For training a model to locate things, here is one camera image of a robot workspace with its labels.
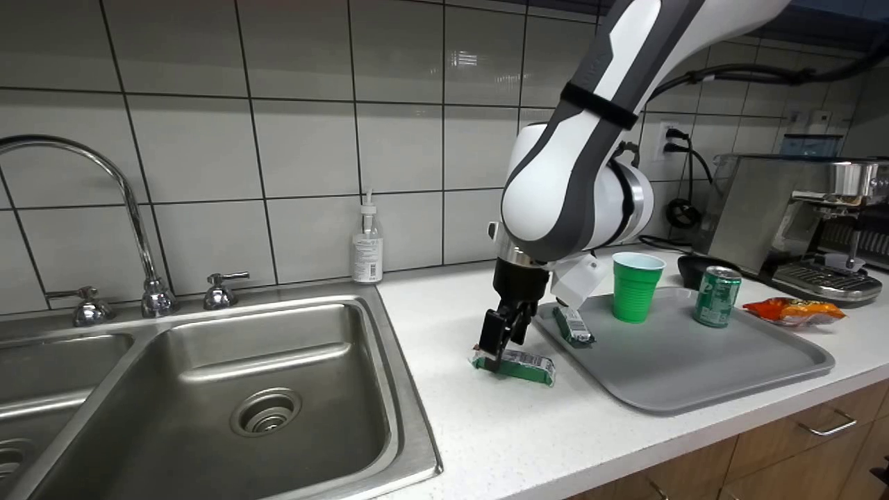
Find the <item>soda can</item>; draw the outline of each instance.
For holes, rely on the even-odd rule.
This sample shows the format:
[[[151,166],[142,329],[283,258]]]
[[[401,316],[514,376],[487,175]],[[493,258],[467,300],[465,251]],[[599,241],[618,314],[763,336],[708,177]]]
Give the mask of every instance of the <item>soda can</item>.
[[[731,268],[707,268],[699,289],[696,316],[703,326],[726,329],[739,297],[742,275]]]

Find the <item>soap bottle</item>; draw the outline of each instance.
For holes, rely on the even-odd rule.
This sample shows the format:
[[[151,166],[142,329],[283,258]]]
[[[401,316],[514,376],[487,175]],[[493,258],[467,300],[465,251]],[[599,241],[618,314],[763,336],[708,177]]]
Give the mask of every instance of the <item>soap bottle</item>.
[[[379,227],[379,208],[374,191],[362,197],[362,232],[354,237],[354,282],[382,284],[385,282],[385,237]]]

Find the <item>sink basin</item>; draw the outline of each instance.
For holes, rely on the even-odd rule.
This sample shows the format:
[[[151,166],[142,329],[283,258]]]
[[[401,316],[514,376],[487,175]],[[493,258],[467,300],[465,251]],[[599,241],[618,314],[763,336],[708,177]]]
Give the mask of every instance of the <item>sink basin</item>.
[[[0,498],[55,439],[90,393],[132,347],[129,336],[90,334],[0,345]]]
[[[146,340],[33,498],[376,498],[439,469],[374,289]]]

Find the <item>green cup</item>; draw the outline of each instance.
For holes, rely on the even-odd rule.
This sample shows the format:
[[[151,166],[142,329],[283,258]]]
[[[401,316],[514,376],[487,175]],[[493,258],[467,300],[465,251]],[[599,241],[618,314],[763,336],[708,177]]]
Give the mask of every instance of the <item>green cup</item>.
[[[624,323],[644,323],[657,297],[665,261],[647,254],[614,254],[614,302]]]

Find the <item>countertop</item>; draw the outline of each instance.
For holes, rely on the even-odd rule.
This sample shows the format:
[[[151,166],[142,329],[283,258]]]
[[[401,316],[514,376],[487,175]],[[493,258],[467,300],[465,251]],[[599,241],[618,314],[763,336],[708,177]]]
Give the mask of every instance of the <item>countertop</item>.
[[[678,286],[678,254],[657,254],[667,258],[661,286]],[[557,384],[500,380],[471,368],[481,316],[500,300],[493,269],[414,273],[379,286],[446,461],[443,475],[392,498],[567,498],[889,377],[883,291],[872,307],[849,309],[843,323],[803,334],[836,358],[831,376],[678,418],[619,407],[537,329],[524,350],[554,357]],[[611,258],[600,258],[599,273],[600,294],[611,294]],[[739,302],[776,294],[746,282]]]

